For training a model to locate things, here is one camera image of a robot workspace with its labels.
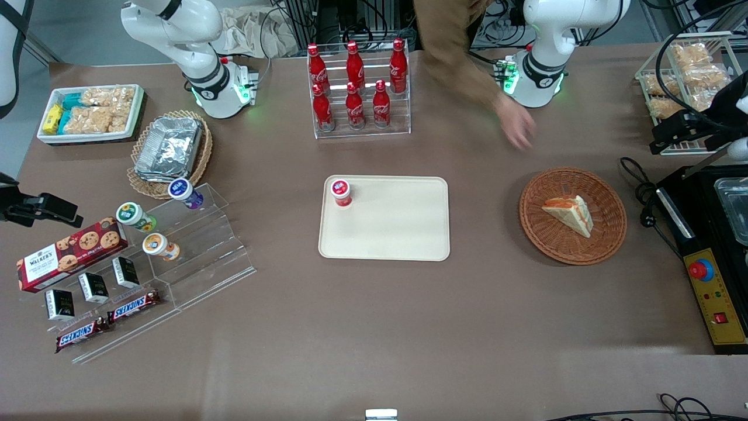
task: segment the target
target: brown tablecloth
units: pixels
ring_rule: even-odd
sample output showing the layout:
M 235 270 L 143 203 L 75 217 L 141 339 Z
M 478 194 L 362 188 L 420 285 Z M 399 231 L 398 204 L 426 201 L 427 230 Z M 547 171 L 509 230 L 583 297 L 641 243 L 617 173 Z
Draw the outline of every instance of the brown tablecloth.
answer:
M 18 301 L 14 262 L 70 233 L 0 225 L 0 414 L 13 420 L 542 420 L 656 408 L 655 393 L 744 414 L 746 357 L 715 357 L 682 263 L 638 224 L 617 159 L 659 180 L 632 76 L 654 45 L 580 48 L 554 101 L 533 110 L 535 148 L 513 150 L 497 119 L 413 67 L 413 133 L 353 142 L 312 134 L 304 59 L 277 60 L 257 106 L 209 120 L 204 180 L 229 202 L 258 273 L 84 366 L 52 354 L 41 302 Z M 200 111 L 173 65 L 52 67 L 52 86 L 138 83 L 144 121 Z M 52 148 L 35 140 L 22 190 L 79 205 L 87 221 L 128 200 L 132 144 Z M 518 224 L 534 174 L 578 166 L 628 212 L 626 242 L 593 267 L 558 264 Z M 437 175 L 450 186 L 451 256 L 441 263 L 336 261 L 317 252 L 332 174 Z

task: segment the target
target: sandwich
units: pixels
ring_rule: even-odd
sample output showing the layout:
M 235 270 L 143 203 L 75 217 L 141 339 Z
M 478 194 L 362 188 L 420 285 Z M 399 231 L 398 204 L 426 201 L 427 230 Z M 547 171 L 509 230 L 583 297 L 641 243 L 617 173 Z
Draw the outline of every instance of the sandwich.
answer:
M 592 231 L 592 217 L 589 215 L 587 203 L 581 197 L 563 196 L 548 199 L 543 204 L 542 210 L 577 233 L 589 238 Z

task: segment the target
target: coca-cola bottle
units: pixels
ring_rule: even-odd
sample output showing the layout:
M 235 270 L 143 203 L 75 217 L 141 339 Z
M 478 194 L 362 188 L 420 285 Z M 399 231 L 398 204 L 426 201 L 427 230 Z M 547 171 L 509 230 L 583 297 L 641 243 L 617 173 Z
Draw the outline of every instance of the coca-cola bottle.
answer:
M 312 76 L 312 83 L 318 83 L 322 86 L 325 95 L 329 95 L 330 80 L 327 77 L 327 67 L 322 57 L 319 57 L 317 44 L 309 44 L 307 51 L 309 52 L 309 74 Z
M 346 61 L 346 71 L 348 72 L 348 81 L 351 82 L 358 94 L 366 94 L 366 83 L 364 81 L 364 61 L 358 54 L 358 44 L 356 41 L 348 42 L 348 61 Z
M 356 85 L 353 82 L 348 82 L 346 108 L 348 109 L 348 124 L 351 125 L 351 128 L 353 130 L 363 129 L 366 124 L 364 120 L 364 102 L 361 100 L 361 95 L 358 94 L 358 89 L 356 89 Z
M 380 129 L 390 125 L 390 96 L 387 95 L 384 80 L 376 81 L 374 94 L 374 124 Z
M 394 94 L 402 94 L 408 87 L 408 59 L 403 49 L 405 41 L 395 38 L 390 58 L 390 89 Z
M 312 108 L 314 108 L 314 115 L 317 117 L 317 126 L 323 132 L 335 130 L 335 120 L 332 118 L 330 100 L 324 95 L 325 91 L 322 86 L 319 83 L 312 85 L 312 93 L 314 94 Z

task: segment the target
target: brown jacket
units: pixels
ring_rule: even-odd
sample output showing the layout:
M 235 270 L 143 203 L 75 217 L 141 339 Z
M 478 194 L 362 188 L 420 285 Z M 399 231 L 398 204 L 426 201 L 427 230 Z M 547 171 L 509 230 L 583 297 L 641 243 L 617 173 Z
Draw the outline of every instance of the brown jacket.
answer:
M 413 0 L 426 68 L 444 87 L 491 109 L 499 86 L 465 54 L 470 47 L 465 29 L 494 0 Z

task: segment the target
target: small black box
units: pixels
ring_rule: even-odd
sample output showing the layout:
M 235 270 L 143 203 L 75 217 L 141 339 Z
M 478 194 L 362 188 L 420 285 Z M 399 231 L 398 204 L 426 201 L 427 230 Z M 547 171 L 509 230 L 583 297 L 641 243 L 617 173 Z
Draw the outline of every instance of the small black box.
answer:
M 44 298 L 47 302 L 49 320 L 66 321 L 75 318 L 72 292 L 50 289 L 44 293 Z
M 83 298 L 90 303 L 105 303 L 109 299 L 104 278 L 94 273 L 82 273 L 78 276 L 78 283 L 83 290 Z
M 114 266 L 114 275 L 117 277 L 117 283 L 125 288 L 134 288 L 140 285 L 138 274 L 135 272 L 135 264 L 132 260 L 124 257 L 115 257 L 111 261 Z

